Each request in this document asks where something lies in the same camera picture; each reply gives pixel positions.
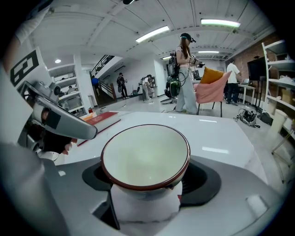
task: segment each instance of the white bowl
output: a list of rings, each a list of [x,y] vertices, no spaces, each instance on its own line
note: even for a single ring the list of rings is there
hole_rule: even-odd
[[[101,167],[123,191],[138,199],[160,198],[182,179],[190,148],[177,130],[145,124],[116,134],[101,152]]]

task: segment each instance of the ceiling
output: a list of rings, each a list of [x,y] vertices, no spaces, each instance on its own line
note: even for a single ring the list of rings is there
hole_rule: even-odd
[[[33,46],[53,57],[77,51],[84,55],[114,55],[139,59],[147,53],[164,57],[175,50],[187,32],[196,43],[192,53],[203,59],[225,60],[259,37],[274,31],[263,12],[250,0],[55,0],[30,36]],[[238,29],[202,26],[202,18],[241,23]],[[162,26],[169,31],[140,44],[136,39]]]

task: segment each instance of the woman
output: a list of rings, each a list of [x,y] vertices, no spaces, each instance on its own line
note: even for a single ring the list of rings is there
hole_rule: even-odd
[[[119,77],[117,79],[117,84],[118,84],[118,86],[120,84],[121,87],[122,87],[122,97],[123,97],[123,99],[125,99],[126,97],[128,97],[128,95],[127,95],[127,89],[126,89],[126,86],[125,86],[125,82],[127,82],[127,80],[124,80],[123,74],[120,73],[119,74]]]
[[[196,115],[197,105],[195,101],[195,91],[189,69],[191,62],[189,45],[194,39],[187,33],[181,34],[180,38],[180,45],[176,48],[176,58],[179,64],[179,81],[181,88],[175,110],[177,112],[184,112],[183,106],[185,105],[189,114]]]

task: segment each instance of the yellow cushion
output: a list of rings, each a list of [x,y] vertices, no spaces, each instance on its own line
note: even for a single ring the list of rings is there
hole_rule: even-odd
[[[203,77],[200,83],[213,83],[223,76],[222,71],[213,70],[205,67]]]

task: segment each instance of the red book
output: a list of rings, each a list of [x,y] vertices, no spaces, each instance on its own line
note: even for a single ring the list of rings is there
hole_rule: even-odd
[[[97,128],[98,133],[100,133],[120,120],[121,119],[117,112],[105,112],[97,117],[88,120],[87,122],[89,124],[94,125]],[[84,139],[78,139],[77,146],[81,145],[86,141],[87,140]]]

